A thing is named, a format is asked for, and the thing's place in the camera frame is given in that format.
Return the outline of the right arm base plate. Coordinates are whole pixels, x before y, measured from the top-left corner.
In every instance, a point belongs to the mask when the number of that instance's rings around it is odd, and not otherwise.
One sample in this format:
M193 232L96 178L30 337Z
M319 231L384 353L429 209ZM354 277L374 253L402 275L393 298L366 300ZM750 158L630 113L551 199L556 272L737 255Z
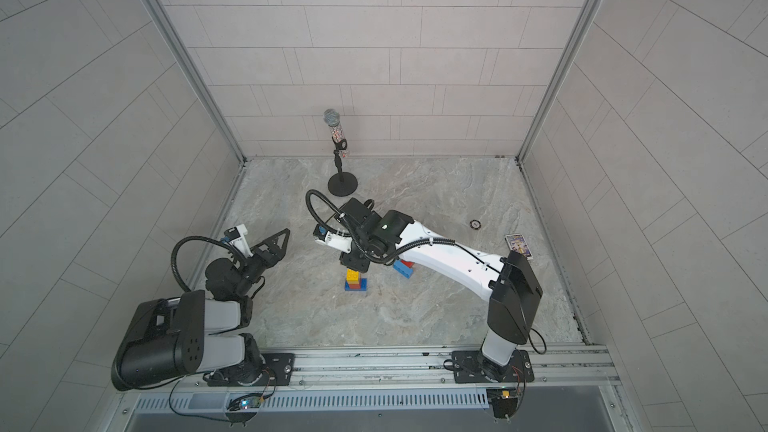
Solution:
M529 354L517 349L506 365L485 358L479 350L457 350L443 361L457 384L501 383L523 385L535 381Z

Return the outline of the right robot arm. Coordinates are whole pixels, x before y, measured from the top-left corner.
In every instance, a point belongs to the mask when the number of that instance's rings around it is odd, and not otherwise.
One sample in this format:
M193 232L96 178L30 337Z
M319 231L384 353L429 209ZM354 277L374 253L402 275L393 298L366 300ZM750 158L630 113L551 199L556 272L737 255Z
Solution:
M529 260L511 251L503 257L445 238L399 211L381 216L370 205L349 200L334 212L351 245L347 256L390 265L399 259L429 268L464 286L487 303L487 334L476 357L455 359L453 367L504 382L514 374L516 350L530 338L543 297Z

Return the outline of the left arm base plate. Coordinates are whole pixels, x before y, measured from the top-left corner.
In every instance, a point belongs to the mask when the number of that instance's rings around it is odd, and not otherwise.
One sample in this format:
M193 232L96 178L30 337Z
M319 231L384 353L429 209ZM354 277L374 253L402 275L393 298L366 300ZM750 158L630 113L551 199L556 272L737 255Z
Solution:
M203 380L210 387L281 387L288 386L296 356L293 353L262 354L259 364L243 362L207 372Z

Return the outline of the dark blue lego brick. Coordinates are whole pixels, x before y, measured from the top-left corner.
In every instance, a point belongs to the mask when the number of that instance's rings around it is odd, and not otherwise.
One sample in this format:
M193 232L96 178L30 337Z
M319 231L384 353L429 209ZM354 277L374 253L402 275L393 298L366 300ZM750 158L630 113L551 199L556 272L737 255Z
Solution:
M346 291L366 291L367 290L367 280L365 278L360 279L357 282L344 282L344 287Z

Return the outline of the light blue lego brick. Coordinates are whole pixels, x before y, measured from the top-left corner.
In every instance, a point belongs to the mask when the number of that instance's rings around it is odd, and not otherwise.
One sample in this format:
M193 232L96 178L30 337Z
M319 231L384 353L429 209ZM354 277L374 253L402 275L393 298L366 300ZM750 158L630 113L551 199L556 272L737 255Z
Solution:
M406 278L410 278L413 274L413 268L408 268L404 266L400 260L397 260L393 263L392 267L402 276Z

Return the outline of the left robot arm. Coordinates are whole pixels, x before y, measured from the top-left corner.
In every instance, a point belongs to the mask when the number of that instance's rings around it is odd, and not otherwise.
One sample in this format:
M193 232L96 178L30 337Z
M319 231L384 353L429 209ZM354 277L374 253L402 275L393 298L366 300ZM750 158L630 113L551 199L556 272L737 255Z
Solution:
M293 373L291 353L264 353L246 327L263 274L282 261L290 231L258 244L246 240L245 226L220 239L188 236L173 248L171 272L182 289L178 297L139 304L117 349L111 381L119 391L149 390L199 374L210 387L286 386ZM225 251L205 268L205 287L191 289L176 261L195 241Z

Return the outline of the yellow lego brick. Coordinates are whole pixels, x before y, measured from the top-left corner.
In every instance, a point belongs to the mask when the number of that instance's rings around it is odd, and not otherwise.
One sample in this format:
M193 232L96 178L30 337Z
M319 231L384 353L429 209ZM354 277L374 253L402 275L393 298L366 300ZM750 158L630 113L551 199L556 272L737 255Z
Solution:
M361 279L361 275L359 272L348 269L346 272L346 281L354 282L359 281Z

